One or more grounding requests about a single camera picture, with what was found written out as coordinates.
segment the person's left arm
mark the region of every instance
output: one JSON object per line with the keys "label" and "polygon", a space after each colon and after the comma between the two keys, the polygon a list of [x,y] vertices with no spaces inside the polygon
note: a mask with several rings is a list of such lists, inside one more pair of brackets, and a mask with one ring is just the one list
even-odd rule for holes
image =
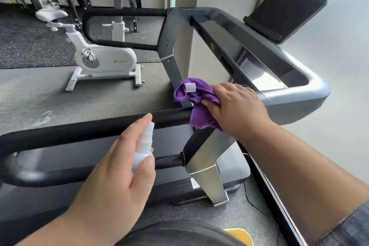
{"label": "person's left arm", "polygon": [[131,124],[114,142],[82,185],[69,209],[18,246],[113,246],[141,215],[155,179],[155,160],[147,157],[134,175],[136,141],[152,115]]}

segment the speckled rubber flooring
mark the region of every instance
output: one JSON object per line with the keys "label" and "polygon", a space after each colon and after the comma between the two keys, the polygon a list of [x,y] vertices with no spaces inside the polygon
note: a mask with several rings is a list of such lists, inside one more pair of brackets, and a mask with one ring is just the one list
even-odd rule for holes
{"label": "speckled rubber flooring", "polygon": [[[111,39],[111,28],[103,27],[112,17],[91,19],[91,33],[101,39]],[[72,23],[71,17],[62,22]],[[131,30],[132,22],[125,20]],[[156,44],[163,23],[162,17],[140,17],[137,21],[139,33],[127,32],[127,42]],[[0,69],[50,66],[74,66],[74,45],[69,41],[64,29],[52,32],[45,23],[34,16],[0,8]],[[135,50],[138,63],[159,62],[154,51]]]}

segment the yellow sticker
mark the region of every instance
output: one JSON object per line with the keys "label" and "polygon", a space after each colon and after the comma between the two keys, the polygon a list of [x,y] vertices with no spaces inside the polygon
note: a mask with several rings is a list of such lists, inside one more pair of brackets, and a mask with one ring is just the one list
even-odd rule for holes
{"label": "yellow sticker", "polygon": [[215,45],[213,42],[210,42],[210,49],[212,52],[215,52]]}

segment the black screen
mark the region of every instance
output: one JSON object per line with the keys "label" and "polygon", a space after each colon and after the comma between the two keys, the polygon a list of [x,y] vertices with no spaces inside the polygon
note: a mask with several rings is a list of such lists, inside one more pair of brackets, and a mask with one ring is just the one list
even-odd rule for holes
{"label": "black screen", "polygon": [[264,0],[244,22],[258,30],[274,32],[279,37],[268,37],[279,44],[296,32],[303,24],[318,13],[327,0]]}

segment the person's right arm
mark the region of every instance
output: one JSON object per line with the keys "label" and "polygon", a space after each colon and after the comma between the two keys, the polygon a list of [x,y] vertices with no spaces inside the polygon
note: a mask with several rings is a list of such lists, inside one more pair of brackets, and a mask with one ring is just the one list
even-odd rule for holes
{"label": "person's right arm", "polygon": [[365,183],[272,122],[255,91],[231,83],[212,87],[221,107],[203,104],[255,159],[307,243],[367,200]]}

